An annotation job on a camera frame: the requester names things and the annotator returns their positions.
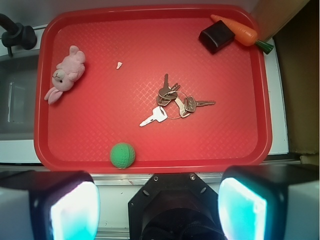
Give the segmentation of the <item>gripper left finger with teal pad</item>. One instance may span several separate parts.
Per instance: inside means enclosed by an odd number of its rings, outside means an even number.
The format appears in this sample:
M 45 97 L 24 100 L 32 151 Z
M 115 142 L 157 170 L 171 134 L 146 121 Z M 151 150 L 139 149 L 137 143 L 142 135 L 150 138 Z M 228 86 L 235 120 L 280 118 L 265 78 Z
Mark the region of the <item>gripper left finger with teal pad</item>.
M 85 171 L 2 171 L 2 240 L 93 240 L 100 193 Z

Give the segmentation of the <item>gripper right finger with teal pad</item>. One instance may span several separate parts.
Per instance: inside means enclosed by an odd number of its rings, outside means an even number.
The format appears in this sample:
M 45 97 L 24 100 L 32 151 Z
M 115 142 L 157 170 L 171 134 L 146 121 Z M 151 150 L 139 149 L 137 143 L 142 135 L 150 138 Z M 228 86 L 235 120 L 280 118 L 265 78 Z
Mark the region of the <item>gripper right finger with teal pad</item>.
M 230 166 L 218 189 L 228 240 L 318 240 L 320 169 L 313 164 Z

